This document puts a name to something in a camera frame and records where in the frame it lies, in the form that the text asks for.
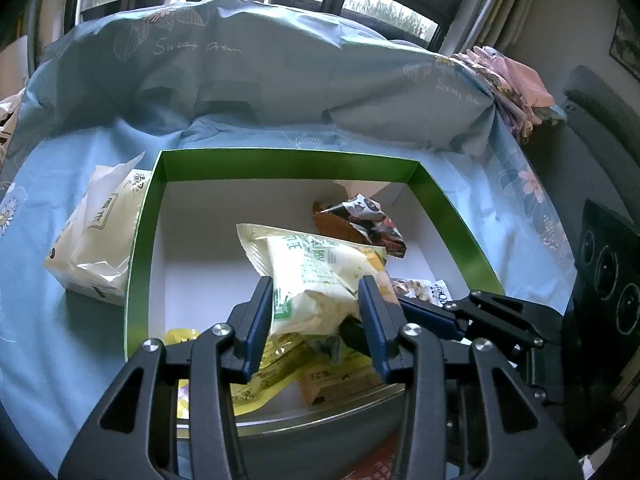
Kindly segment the white blue striped snack bag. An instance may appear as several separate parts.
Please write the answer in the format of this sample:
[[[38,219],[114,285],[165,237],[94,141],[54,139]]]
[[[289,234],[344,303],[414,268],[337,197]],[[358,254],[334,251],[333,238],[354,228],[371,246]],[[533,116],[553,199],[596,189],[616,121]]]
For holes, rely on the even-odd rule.
[[[394,291],[398,297],[419,299],[434,306],[442,307],[452,300],[449,289],[443,280],[413,280],[412,278],[392,278]]]

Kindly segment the red mushroom snack bag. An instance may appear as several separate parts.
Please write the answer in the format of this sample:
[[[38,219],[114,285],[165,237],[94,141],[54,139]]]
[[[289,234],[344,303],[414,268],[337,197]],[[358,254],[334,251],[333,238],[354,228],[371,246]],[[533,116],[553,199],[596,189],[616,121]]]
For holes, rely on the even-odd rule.
[[[407,245],[381,205],[362,194],[334,205],[314,202],[314,225],[321,235],[357,244],[384,247],[387,255],[404,258]]]

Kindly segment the pale yellow chips bag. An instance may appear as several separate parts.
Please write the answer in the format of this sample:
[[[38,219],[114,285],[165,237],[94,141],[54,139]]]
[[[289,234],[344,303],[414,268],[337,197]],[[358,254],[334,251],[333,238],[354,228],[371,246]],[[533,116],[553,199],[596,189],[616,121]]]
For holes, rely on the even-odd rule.
[[[236,234],[254,269],[273,281],[270,333],[330,336],[359,318],[358,286],[374,278],[384,300],[396,302],[386,250],[275,226],[239,223]]]

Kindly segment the orange tan snack bag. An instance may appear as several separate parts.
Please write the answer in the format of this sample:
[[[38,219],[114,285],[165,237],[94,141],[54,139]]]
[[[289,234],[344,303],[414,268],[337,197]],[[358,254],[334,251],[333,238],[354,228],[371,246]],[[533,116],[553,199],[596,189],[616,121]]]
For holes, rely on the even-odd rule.
[[[371,359],[363,354],[338,364],[320,361],[305,370],[297,383],[307,406],[348,399],[385,385]]]

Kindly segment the yellow snack packet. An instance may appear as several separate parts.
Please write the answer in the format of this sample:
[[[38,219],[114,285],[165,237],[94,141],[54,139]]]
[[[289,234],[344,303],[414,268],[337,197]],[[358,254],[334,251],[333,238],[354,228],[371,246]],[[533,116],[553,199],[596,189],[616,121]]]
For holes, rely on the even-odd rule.
[[[363,370],[371,364],[364,354],[342,347],[335,364],[320,350],[311,347],[310,340],[299,334],[269,336],[267,338],[262,362],[247,385],[232,385],[231,396],[236,416],[245,415],[262,408],[285,387],[305,376],[314,367],[320,370],[314,374],[318,379],[326,379],[340,366],[346,372]]]

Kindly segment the green cardboard box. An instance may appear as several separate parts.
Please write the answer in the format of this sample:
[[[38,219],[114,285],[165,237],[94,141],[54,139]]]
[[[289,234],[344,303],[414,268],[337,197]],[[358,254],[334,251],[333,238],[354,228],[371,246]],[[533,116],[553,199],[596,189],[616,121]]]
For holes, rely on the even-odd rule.
[[[283,148],[163,151],[142,202],[125,308],[124,353],[172,328],[206,330],[250,298],[258,274],[241,223],[312,232],[314,203],[363,194],[404,237],[398,278],[440,278],[455,297],[502,285],[454,205],[420,162]]]

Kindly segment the grey chair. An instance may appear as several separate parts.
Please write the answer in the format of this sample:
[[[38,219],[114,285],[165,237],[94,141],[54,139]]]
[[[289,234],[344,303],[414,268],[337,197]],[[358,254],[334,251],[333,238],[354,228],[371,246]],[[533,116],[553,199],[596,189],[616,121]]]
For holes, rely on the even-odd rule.
[[[639,115],[582,65],[563,96],[566,119],[539,127],[525,154],[564,226],[578,226],[586,200],[638,222]]]

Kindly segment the white tissue pack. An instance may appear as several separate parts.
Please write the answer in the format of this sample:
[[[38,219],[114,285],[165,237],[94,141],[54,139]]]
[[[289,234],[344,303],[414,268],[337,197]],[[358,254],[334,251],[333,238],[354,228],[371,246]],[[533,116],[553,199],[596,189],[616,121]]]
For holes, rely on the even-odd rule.
[[[94,168],[43,261],[65,289],[116,306],[125,302],[134,232],[151,179],[149,170],[138,167],[143,157]]]

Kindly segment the pink floral cloth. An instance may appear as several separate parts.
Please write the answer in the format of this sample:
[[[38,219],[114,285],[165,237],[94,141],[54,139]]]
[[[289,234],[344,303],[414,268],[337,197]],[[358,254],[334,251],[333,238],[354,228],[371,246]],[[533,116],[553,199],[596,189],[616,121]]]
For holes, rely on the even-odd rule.
[[[567,121],[536,70],[492,47],[474,46],[454,59],[479,76],[495,96],[497,108],[518,144],[526,144],[534,129]]]

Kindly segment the light blue floral bedsheet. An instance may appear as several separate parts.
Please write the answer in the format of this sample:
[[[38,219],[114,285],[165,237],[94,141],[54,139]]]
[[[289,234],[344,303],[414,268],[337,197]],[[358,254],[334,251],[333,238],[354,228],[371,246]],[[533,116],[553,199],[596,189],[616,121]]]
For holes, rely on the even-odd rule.
[[[484,82],[344,18],[210,0],[82,24],[26,86],[1,171],[1,401],[47,472],[122,366],[119,307],[44,268],[94,168],[173,148],[415,159],[506,293],[564,310],[574,258]]]

